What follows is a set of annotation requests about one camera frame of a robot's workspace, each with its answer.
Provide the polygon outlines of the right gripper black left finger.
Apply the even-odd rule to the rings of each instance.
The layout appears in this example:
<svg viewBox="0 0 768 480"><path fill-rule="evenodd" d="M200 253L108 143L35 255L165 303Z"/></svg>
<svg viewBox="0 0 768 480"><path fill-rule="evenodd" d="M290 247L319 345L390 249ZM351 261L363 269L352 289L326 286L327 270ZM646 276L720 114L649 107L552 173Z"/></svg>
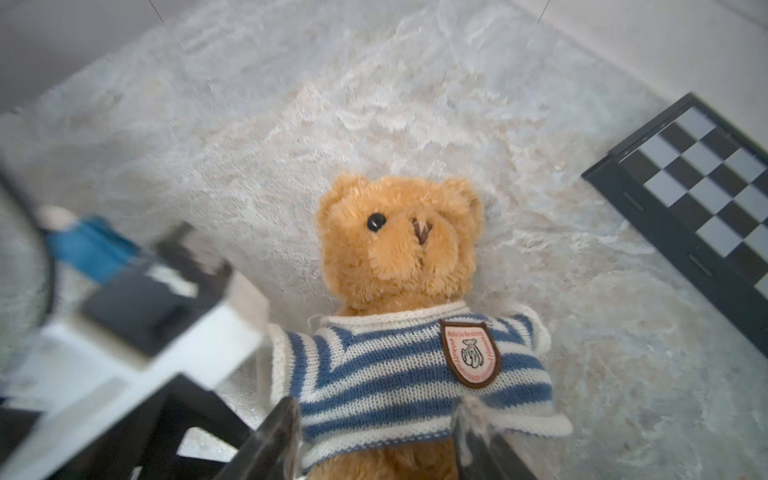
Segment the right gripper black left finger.
<svg viewBox="0 0 768 480"><path fill-rule="evenodd" d="M294 479L300 443L299 404L284 397L214 480Z"/></svg>

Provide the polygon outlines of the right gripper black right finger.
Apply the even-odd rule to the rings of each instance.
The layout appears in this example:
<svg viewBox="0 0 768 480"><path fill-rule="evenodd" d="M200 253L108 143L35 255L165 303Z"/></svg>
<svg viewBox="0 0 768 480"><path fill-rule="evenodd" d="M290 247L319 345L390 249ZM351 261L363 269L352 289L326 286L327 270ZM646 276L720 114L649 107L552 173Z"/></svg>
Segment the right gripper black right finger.
<svg viewBox="0 0 768 480"><path fill-rule="evenodd" d="M501 420L479 399L457 403L452 439L459 479L537 479L503 436Z"/></svg>

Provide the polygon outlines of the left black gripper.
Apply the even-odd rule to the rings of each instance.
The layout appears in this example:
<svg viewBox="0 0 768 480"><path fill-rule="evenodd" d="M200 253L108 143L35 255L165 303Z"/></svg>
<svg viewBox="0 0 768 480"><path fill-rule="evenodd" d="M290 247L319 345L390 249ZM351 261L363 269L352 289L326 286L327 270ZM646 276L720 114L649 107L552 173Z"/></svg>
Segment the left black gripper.
<svg viewBox="0 0 768 480"><path fill-rule="evenodd" d="M185 456L199 429L235 448L229 461ZM215 392L177 376L141 399L115 382L55 413L1 411L4 479L252 479L253 430Z"/></svg>

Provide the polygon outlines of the blue white striped sweater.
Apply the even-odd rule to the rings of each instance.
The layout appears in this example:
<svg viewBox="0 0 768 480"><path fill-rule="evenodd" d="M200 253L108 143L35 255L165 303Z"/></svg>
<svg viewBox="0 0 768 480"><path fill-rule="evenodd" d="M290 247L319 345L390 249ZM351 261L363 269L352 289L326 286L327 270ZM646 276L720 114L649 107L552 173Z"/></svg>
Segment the blue white striped sweater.
<svg viewBox="0 0 768 480"><path fill-rule="evenodd" d="M541 362L550 335L526 306L492 317L458 301L326 316L311 335L273 323L266 333L269 400L299 405L303 471L342 454L445 439L465 398L489 407L503 432L572 432Z"/></svg>

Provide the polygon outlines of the brown teddy bear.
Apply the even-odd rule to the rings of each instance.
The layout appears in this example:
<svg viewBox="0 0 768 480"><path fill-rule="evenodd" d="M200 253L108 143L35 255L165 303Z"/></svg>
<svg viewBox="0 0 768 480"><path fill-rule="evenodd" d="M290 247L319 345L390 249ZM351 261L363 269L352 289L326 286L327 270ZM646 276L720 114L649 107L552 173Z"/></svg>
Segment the brown teddy bear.
<svg viewBox="0 0 768 480"><path fill-rule="evenodd" d="M472 184L404 177L338 178L317 212L323 274L336 316L371 316L464 302L484 211ZM453 479L448 437L342 454L314 479Z"/></svg>

